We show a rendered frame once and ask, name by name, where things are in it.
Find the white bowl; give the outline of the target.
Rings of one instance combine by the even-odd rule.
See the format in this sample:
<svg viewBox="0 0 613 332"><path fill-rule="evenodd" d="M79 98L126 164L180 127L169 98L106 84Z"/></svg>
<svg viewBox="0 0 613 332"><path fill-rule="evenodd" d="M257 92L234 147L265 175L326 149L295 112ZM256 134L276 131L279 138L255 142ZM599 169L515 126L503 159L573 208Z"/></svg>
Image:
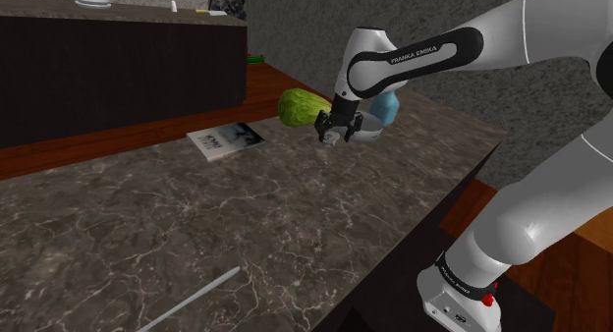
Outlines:
<svg viewBox="0 0 613 332"><path fill-rule="evenodd" d="M360 114L362 115L361 129L350 136L349 142L373 142L378 140L383 130L382 122L367 112L361 111ZM334 127L325 133L322 143L334 147L338 141L344 139L346 132L346 127Z"/></svg>

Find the dark cabinet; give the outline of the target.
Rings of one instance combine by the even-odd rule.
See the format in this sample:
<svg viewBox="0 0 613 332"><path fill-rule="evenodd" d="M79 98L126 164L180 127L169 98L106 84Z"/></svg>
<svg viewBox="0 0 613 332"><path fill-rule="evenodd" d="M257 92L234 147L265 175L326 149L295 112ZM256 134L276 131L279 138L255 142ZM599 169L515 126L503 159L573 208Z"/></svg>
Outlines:
<svg viewBox="0 0 613 332"><path fill-rule="evenodd" d="M187 9L0 0L0 148L239 106L247 36Z"/></svg>

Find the black and white book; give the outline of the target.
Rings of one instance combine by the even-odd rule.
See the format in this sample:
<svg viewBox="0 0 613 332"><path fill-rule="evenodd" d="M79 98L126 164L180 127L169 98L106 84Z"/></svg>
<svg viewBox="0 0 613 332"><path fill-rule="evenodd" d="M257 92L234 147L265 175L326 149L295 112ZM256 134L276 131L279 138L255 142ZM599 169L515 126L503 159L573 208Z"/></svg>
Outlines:
<svg viewBox="0 0 613 332"><path fill-rule="evenodd" d="M265 139L245 122L187 133L187 138L208 162L265 143Z"/></svg>

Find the grey thin rod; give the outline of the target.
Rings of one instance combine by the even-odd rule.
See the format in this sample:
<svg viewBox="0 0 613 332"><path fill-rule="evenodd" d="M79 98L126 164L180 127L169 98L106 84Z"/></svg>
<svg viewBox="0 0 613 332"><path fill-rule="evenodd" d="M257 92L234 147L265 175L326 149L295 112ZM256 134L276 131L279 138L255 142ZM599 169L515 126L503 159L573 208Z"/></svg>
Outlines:
<svg viewBox="0 0 613 332"><path fill-rule="evenodd" d="M166 312L164 312L157 318L153 319L152 321L144 325L137 332L148 332L151 328L153 328L154 326L156 326L157 324L159 324L161 321L165 320L166 318L170 317L171 315L176 313L178 310L182 309L186 305L199 299L200 297L204 296L205 294L209 293L213 289L217 288L218 286L222 285L223 283L231 279L233 276L239 273L240 270L241 270L241 267L236 266L232 268L231 270L227 271L223 275L219 276L218 278L214 279L213 281L211 281L210 283L208 283L207 285L199 289L197 292L195 292L188 298L184 299L182 302L176 304L175 306L173 306L172 308L170 308L169 310L167 310Z"/></svg>

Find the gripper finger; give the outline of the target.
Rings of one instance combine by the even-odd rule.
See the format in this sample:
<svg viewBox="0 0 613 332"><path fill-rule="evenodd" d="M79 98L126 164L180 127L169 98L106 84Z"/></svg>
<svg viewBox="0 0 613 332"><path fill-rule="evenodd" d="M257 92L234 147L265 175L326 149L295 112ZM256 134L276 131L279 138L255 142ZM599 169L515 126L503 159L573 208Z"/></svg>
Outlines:
<svg viewBox="0 0 613 332"><path fill-rule="evenodd" d="M346 131L344 134L344 141L349 142L355 132L359 132L362 128L363 115L361 112L357 112L354 115L352 121L346 125Z"/></svg>
<svg viewBox="0 0 613 332"><path fill-rule="evenodd" d="M314 127L318 133L318 140L323 142L326 133L332 128L329 113L325 112L324 110L320 110L314 122Z"/></svg>

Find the light blue bottle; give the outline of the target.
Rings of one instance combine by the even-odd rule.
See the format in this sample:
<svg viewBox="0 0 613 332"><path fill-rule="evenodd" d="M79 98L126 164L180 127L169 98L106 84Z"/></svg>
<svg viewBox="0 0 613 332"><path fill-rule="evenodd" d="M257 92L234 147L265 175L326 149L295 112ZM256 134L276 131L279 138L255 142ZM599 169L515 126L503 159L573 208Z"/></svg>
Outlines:
<svg viewBox="0 0 613 332"><path fill-rule="evenodd" d="M394 91L389 91L377 95L369 109L368 113L381 121L384 127L393 123L397 111L399 109L399 100Z"/></svg>

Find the green cabbage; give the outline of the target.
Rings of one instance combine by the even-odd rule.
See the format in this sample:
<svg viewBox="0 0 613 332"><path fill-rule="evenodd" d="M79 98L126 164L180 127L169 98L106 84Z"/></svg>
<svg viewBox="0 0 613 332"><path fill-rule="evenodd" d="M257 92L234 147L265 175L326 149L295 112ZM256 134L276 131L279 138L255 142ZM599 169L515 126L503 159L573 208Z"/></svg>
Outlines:
<svg viewBox="0 0 613 332"><path fill-rule="evenodd" d="M278 116L288 127L313 125L319 112L329 112L331 103L301 88L285 90L278 100Z"/></svg>

